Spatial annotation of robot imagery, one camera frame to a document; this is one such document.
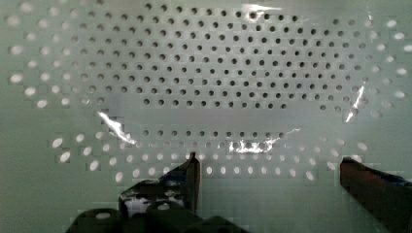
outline dark object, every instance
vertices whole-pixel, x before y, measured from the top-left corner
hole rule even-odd
[[[114,209],[95,209],[81,213],[67,233],[112,233],[121,231],[121,213]]]
[[[149,232],[182,233],[202,218],[176,203],[163,203],[148,208]]]
[[[220,216],[203,220],[175,203],[150,206],[147,215],[149,232],[248,233]]]
[[[221,216],[213,216],[185,230],[185,233],[248,233],[246,230],[225,220]]]
[[[133,217],[123,217],[110,210],[113,219],[97,221],[96,215],[108,213],[108,210],[92,210],[79,215],[67,233],[248,233],[220,216],[203,220],[174,202],[156,202],[145,214]]]
[[[174,202],[195,212],[199,184],[200,163],[192,152],[184,164],[159,180],[142,181],[123,192],[119,208],[122,214],[132,217],[144,214],[151,205]]]
[[[124,218],[121,233],[146,233],[148,231],[147,216],[134,215],[131,218]]]
[[[390,231],[412,232],[412,183],[352,158],[340,164],[340,183]]]

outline plastic sheet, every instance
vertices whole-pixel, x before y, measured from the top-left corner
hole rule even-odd
[[[191,151],[202,217],[386,231],[337,164],[412,177],[409,1],[0,6],[1,232],[67,229]]]

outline perforated panel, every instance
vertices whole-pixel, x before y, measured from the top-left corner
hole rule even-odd
[[[411,5],[328,4],[0,1],[2,138],[89,189],[52,198],[70,200],[59,228],[76,216],[65,210],[116,206],[194,150],[201,216],[252,232],[385,231],[337,170],[352,156],[411,177]],[[14,118],[33,124],[22,139]]]

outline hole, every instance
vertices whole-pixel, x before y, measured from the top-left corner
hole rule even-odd
[[[93,172],[98,168],[98,166],[99,166],[99,162],[94,160],[93,162],[90,163],[89,169],[90,169],[90,171]]]
[[[123,173],[122,172],[116,173],[115,180],[117,183],[121,182],[121,180],[123,180]]]
[[[367,150],[367,145],[364,143],[358,143],[358,148],[361,150]]]
[[[397,22],[395,21],[395,20],[389,20],[388,22],[387,22],[387,26],[388,27],[395,27],[397,25]]]
[[[47,105],[48,105],[47,100],[39,100],[37,102],[37,108],[39,108],[39,109],[44,109],[44,108],[46,108]]]
[[[12,83],[20,83],[22,80],[23,80],[23,76],[21,74],[14,74],[10,77],[10,81]]]

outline perforated metal sheet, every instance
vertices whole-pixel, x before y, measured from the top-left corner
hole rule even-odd
[[[201,216],[386,232],[337,170],[412,177],[411,7],[0,1],[0,231],[64,231],[195,150]]]

